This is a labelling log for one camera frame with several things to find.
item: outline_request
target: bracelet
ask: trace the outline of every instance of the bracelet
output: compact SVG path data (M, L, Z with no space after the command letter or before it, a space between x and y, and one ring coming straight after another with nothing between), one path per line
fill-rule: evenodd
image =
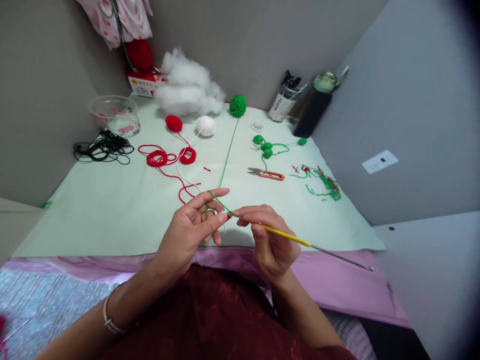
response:
M109 299L110 297L112 296L112 294L115 292L115 290L117 290L119 288L119 286L117 286L116 288L113 289L113 291L110 293L110 295L108 295L105 299L105 302L103 303L103 320L105 320L105 323L103 324L103 326L106 326L112 333L114 334L126 334L128 331L127 330L123 330L121 328L119 328L118 326L116 326L113 321L112 321L112 318L109 318L107 316L107 304L109 302Z

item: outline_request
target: clear plastic cup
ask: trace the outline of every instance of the clear plastic cup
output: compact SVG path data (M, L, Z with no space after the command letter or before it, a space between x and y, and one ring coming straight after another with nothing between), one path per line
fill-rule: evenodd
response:
M102 124L124 138L137 135L142 129L138 109L135 101L118 95L99 96L88 104L88 111L96 124Z

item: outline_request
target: red and white box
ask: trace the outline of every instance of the red and white box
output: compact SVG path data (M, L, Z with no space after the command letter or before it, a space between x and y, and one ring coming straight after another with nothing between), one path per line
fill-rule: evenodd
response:
M158 89L160 83L166 81L162 71L156 67L150 72L139 72L128 69L126 75L133 92L136 95L149 98L153 98L155 96L155 90Z

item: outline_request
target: red clothing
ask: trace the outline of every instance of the red clothing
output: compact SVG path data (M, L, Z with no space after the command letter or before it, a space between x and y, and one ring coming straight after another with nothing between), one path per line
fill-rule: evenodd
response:
M263 292L237 273L193 265L102 359L355 360L314 349L277 320Z

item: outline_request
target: pink blanket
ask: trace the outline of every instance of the pink blanket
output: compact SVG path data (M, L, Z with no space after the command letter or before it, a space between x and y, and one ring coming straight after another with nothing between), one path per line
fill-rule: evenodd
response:
M342 256L372 266L370 272L322 252L302 252L292 265L306 291L322 308L411 328L407 314L369 250L343 251ZM10 270L65 273L81 281L123 283L153 254L138 256L17 257L3 266ZM232 270L265 286L255 270L251 249L202 248L195 263Z

